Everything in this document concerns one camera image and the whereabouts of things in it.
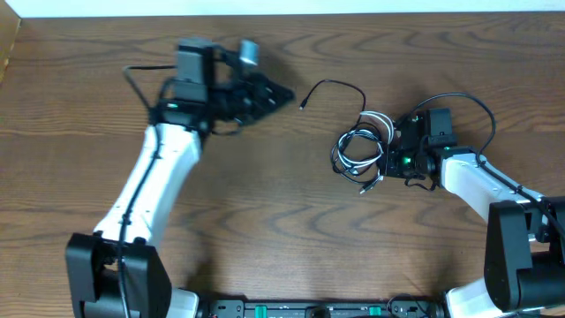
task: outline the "wooden table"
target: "wooden table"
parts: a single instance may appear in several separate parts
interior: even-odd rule
[[[262,70],[301,100],[324,78],[362,87],[397,117],[467,91],[498,120],[486,151],[518,182],[565,193],[565,15],[405,14],[30,19],[0,92],[0,316],[72,316],[64,247],[119,195],[146,126],[121,76],[170,64],[193,35],[260,43]],[[140,73],[153,95],[167,73]],[[377,299],[434,294],[482,276],[486,227],[445,191],[386,179],[366,195],[328,151],[360,100],[321,87],[237,137],[212,137],[171,214],[160,255],[175,286],[253,298]],[[444,100],[463,144],[485,113]]]

